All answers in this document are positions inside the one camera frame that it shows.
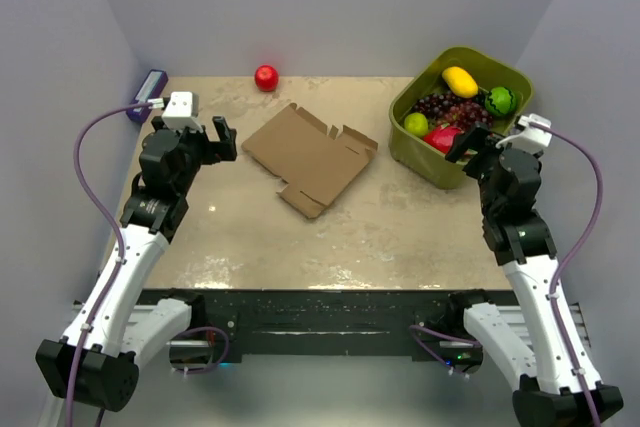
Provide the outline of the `brown cardboard box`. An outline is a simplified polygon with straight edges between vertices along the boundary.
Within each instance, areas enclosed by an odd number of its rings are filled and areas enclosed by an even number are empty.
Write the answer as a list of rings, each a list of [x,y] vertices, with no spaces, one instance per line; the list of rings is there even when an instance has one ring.
[[[291,103],[242,143],[286,186],[279,196],[308,219],[319,217],[371,163],[378,143],[345,125],[327,126]]]

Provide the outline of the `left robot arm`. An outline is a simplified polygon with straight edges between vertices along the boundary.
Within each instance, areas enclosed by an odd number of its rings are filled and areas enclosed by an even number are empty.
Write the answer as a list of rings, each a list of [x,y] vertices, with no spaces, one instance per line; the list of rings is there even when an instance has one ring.
[[[112,223],[113,250],[79,313],[60,339],[44,340],[36,363],[65,417],[76,403],[118,412],[130,401],[142,368],[171,340],[212,333],[224,346],[228,335],[211,326],[200,295],[163,298],[142,320],[129,323],[149,274],[165,254],[188,210],[187,194],[203,166],[233,162],[236,131],[212,119],[217,140],[203,126],[176,129],[161,117],[142,142],[140,171],[122,216]]]

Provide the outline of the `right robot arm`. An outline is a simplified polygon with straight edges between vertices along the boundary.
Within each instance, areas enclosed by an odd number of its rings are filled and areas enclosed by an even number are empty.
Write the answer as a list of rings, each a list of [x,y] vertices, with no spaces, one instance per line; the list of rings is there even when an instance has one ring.
[[[464,171],[478,183],[484,239],[513,289],[529,338],[518,336],[480,293],[456,296],[445,326],[456,339],[472,336],[499,368],[520,425],[599,426],[622,409],[622,395],[603,383],[584,348],[560,281],[564,264],[534,208],[550,123],[532,115],[518,124],[516,134],[501,136],[476,123],[455,137],[446,159],[473,154]]]

